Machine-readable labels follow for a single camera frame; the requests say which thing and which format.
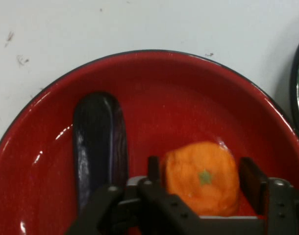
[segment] red bowl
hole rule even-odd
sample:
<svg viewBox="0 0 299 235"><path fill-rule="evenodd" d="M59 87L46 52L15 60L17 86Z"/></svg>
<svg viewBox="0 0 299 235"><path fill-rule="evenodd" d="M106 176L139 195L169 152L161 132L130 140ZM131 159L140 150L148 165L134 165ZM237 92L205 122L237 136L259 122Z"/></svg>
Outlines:
<svg viewBox="0 0 299 235"><path fill-rule="evenodd" d="M62 76L17 116L0 141L0 234L61 234L76 218L72 117L93 91L119 100L130 177L149 155L196 141L224 143L268 176L299 188L299 139L272 99L236 72L190 54L133 51ZM244 197L240 215L253 211Z"/></svg>

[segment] orange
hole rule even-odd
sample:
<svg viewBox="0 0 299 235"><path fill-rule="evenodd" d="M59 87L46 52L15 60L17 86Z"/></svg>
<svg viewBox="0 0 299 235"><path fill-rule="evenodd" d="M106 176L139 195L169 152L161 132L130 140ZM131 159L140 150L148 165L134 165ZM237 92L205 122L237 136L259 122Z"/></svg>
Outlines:
<svg viewBox="0 0 299 235"><path fill-rule="evenodd" d="M234 215L239 208L239 175L231 153L199 142L173 150L162 163L168 193L177 194L198 215Z"/></svg>

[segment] white surface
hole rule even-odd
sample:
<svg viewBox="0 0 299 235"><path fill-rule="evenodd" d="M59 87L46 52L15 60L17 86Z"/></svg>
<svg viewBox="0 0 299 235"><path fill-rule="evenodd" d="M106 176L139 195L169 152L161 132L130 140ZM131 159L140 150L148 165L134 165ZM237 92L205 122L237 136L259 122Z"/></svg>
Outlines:
<svg viewBox="0 0 299 235"><path fill-rule="evenodd" d="M0 1L0 138L40 88L84 63L136 49L213 53L289 114L298 43L299 0ZM19 66L18 55L29 61Z"/></svg>

